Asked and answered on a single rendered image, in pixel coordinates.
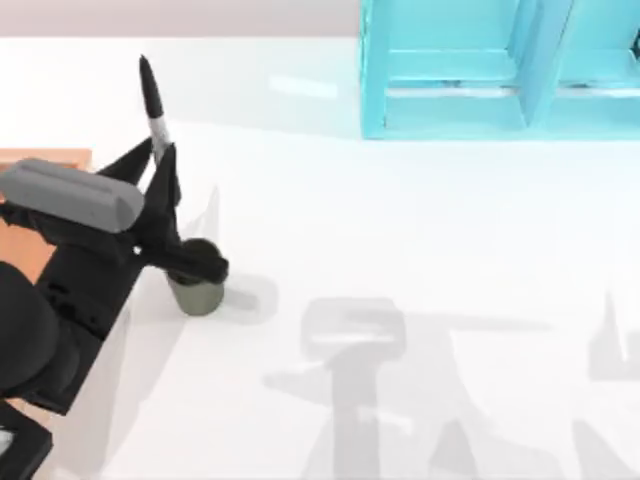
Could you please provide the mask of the black marker pen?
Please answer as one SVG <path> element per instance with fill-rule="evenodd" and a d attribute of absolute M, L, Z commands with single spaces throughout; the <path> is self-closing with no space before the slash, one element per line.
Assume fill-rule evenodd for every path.
<path fill-rule="evenodd" d="M 159 163 L 166 148 L 171 144 L 171 139 L 159 87 L 151 64 L 145 55 L 141 55 L 139 58 L 139 76 L 144 107 L 151 132 L 154 159 Z"/>

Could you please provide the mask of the pale grey rounded box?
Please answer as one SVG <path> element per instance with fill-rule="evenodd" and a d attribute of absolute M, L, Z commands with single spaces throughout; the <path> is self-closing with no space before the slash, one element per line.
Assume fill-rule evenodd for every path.
<path fill-rule="evenodd" d="M 130 228 L 145 203 L 130 183 L 37 158 L 0 173 L 0 192 L 21 207 L 108 233 Z"/>

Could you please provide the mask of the shallow salmon-coloured box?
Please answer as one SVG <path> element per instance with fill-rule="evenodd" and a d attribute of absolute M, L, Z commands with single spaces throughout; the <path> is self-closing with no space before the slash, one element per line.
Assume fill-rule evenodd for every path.
<path fill-rule="evenodd" d="M 62 167 L 87 170 L 87 162 L 64 161 L 32 153 L 2 160 L 0 173 L 26 158 Z M 40 404 L 38 396 L 49 387 L 62 386 L 78 366 L 69 328 L 43 294 L 36 281 L 55 252 L 40 233 L 11 226 L 0 217 L 0 398 L 20 413 L 47 427 L 55 409 Z"/>

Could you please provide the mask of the grey-green cup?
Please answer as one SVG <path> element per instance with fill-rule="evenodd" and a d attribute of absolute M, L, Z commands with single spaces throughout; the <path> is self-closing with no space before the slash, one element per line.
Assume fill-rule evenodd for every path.
<path fill-rule="evenodd" d="M 206 238 L 190 238 L 182 246 L 205 265 L 218 263 L 222 259 L 219 248 Z M 224 299 L 225 279 L 221 283 L 211 283 L 179 271 L 169 271 L 165 276 L 178 307 L 188 316 L 209 315 Z"/>

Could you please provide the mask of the light blue rack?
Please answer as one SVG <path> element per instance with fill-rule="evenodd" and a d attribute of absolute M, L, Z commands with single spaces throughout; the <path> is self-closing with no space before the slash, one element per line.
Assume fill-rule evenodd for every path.
<path fill-rule="evenodd" d="M 640 0 L 360 0 L 367 139 L 640 140 Z"/>

